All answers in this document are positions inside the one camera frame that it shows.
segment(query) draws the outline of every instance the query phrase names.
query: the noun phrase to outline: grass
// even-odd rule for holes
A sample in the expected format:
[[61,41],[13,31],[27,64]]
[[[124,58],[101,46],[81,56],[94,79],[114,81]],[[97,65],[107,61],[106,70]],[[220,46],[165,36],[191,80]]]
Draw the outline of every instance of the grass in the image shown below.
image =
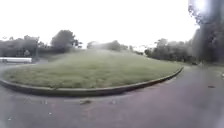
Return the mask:
[[132,53],[82,51],[64,54],[47,64],[8,70],[3,78],[30,86],[51,88],[102,88],[149,81],[170,75],[177,63]]

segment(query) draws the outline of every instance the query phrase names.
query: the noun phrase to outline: road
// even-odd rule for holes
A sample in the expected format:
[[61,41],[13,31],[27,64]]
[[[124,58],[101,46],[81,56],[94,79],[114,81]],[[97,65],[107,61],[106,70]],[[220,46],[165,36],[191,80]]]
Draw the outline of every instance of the road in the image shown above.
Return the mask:
[[223,128],[223,81],[205,67],[186,67],[153,87],[88,99],[26,95],[0,86],[0,128]]

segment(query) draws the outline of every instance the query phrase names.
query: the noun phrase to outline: sky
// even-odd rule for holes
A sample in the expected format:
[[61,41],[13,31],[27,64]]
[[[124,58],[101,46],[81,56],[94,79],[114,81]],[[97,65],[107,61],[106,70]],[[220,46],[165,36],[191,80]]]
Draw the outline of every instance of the sky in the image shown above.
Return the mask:
[[188,0],[0,0],[0,38],[39,36],[49,43],[62,29],[79,41],[150,45],[189,40],[197,28]]

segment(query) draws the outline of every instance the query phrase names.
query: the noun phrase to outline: grass verge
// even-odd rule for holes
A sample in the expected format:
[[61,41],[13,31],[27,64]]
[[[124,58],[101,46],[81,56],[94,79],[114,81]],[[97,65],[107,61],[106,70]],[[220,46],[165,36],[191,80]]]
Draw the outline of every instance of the grass verge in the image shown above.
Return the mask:
[[103,88],[149,81],[170,75],[181,66],[132,53],[83,51],[65,54],[47,64],[8,70],[14,83],[51,88]]

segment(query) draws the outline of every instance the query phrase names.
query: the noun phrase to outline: curb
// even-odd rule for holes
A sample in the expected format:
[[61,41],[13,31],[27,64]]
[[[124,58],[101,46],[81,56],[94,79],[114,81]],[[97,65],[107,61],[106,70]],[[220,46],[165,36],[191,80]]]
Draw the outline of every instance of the curb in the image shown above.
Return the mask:
[[6,88],[12,89],[14,91],[32,94],[32,95],[43,95],[43,96],[54,96],[54,97],[91,97],[91,96],[107,96],[107,95],[116,95],[122,94],[127,91],[133,91],[136,89],[152,86],[157,83],[161,83],[163,81],[169,80],[175,76],[177,76],[183,67],[180,68],[177,72],[172,75],[162,77],[156,80],[151,80],[147,82],[141,82],[137,84],[130,84],[118,87],[108,87],[108,88],[94,88],[94,89],[67,89],[67,88],[59,88],[52,89],[47,87],[32,87],[22,84],[11,83],[9,81],[3,80],[0,78],[0,84]]

